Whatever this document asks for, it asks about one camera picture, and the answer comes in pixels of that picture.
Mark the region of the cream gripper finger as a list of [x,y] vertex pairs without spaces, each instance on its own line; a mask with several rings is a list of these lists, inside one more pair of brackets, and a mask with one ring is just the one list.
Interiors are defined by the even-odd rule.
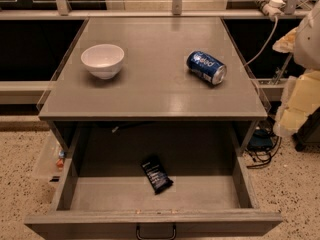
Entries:
[[320,72],[308,70],[298,78],[289,77],[277,110],[274,133],[279,137],[291,136],[320,107]]
[[296,28],[290,30],[273,44],[272,49],[279,53],[292,53],[294,51],[296,32]]

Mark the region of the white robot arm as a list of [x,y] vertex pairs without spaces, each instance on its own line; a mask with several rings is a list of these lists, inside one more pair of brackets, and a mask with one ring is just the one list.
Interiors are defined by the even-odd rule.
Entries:
[[276,114],[273,131],[286,137],[297,133],[320,107],[320,2],[299,26],[274,43],[272,49],[292,53],[294,62],[306,71],[283,90],[282,105]]

